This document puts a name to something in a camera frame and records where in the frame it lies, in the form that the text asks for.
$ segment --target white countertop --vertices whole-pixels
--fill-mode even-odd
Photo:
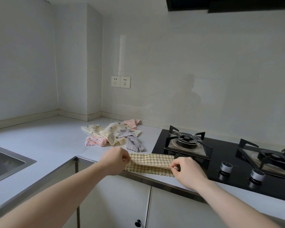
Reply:
[[[88,134],[82,131],[80,127],[91,124],[100,124],[105,127],[112,122],[119,121],[98,118],[90,122],[84,122],[55,116],[0,129],[0,147],[37,161],[33,165],[0,181],[0,205],[75,156],[80,155],[99,161],[102,154],[110,146],[84,146]],[[145,153],[151,153],[161,129],[139,125],[139,130],[142,131],[139,140],[146,148]],[[184,188],[174,177],[139,174]],[[285,201],[226,184],[217,184],[258,211],[285,220]]]

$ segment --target pink patterned cloth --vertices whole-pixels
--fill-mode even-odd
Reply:
[[[140,120],[131,119],[131,120],[123,121],[122,124],[127,124],[127,125],[130,126],[132,129],[137,130],[137,124],[138,124],[139,122],[140,122]]]
[[[85,146],[94,146],[94,145],[100,145],[104,146],[107,143],[107,139],[104,137],[95,137],[95,136],[88,136],[86,138]]]

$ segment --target forearm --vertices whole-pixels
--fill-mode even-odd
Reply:
[[[95,163],[22,203],[0,219],[0,227],[62,227],[105,176],[105,168]]]
[[[197,191],[229,228],[279,228],[269,218],[210,180],[203,182]]]

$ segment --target person's left hand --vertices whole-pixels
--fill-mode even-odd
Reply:
[[[107,175],[118,175],[125,169],[130,159],[125,149],[112,147],[103,154],[98,163],[106,169]]]

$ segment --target white wall socket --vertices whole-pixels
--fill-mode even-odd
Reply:
[[[120,76],[111,76],[111,86],[120,87]]]
[[[120,87],[129,88],[131,83],[130,77],[120,77]]]

